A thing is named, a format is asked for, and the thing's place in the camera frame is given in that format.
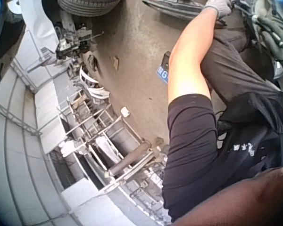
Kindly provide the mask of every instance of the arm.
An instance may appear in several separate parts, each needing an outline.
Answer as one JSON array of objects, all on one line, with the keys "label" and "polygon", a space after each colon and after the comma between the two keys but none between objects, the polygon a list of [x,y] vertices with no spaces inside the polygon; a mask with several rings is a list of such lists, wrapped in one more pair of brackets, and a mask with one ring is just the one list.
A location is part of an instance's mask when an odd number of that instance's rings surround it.
[{"label": "arm", "polygon": [[210,98],[200,64],[209,50],[217,18],[231,13],[230,0],[209,0],[175,44],[169,60],[168,102],[186,94]]}]

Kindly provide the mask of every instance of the forearm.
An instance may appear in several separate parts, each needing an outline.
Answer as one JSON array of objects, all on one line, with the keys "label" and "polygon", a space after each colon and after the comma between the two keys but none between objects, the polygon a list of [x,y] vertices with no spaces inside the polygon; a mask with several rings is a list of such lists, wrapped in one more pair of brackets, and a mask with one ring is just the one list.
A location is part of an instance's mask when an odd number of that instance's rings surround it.
[{"label": "forearm", "polygon": [[172,50],[170,63],[180,59],[200,66],[213,41],[216,16],[216,10],[207,8],[186,26]]},{"label": "forearm", "polygon": [[210,98],[200,64],[213,41],[216,15],[213,8],[203,10],[188,24],[174,46],[169,60],[169,103],[191,93]]}]

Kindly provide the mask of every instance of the pipe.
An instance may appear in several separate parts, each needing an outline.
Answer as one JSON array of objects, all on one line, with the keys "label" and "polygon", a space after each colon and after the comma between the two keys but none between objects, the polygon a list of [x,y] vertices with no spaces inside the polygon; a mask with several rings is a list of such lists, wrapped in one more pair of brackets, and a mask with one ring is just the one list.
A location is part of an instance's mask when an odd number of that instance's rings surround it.
[{"label": "pipe", "polygon": [[150,147],[151,147],[151,143],[145,140],[142,144],[140,144],[137,148],[135,148],[134,151],[129,153],[124,159],[122,159],[113,167],[111,167],[108,170],[109,176],[114,177],[117,174],[119,174],[120,171],[128,167],[132,162],[136,161],[139,157],[143,156]]}]

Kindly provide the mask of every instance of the white glove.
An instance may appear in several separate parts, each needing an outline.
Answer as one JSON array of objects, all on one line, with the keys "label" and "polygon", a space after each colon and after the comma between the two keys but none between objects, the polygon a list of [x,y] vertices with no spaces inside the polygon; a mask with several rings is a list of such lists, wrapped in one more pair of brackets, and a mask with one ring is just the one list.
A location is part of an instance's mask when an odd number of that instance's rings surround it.
[{"label": "white glove", "polygon": [[208,0],[203,9],[208,7],[214,8],[217,11],[217,19],[221,19],[232,13],[231,0]]}]

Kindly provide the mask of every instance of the work glove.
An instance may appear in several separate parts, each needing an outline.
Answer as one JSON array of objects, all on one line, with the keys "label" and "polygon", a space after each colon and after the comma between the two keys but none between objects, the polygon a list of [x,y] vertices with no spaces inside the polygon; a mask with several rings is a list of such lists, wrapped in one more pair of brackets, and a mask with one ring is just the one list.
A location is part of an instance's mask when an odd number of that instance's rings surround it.
[{"label": "work glove", "polygon": [[221,19],[232,13],[231,0],[208,0],[202,10],[209,7],[214,8],[217,11],[217,19]]},{"label": "work glove", "polygon": [[283,67],[283,43],[282,47],[278,44],[283,42],[283,28],[266,17],[258,16],[257,21],[261,24],[258,25],[262,28],[262,37],[266,46],[269,48],[275,60],[279,61]]}]

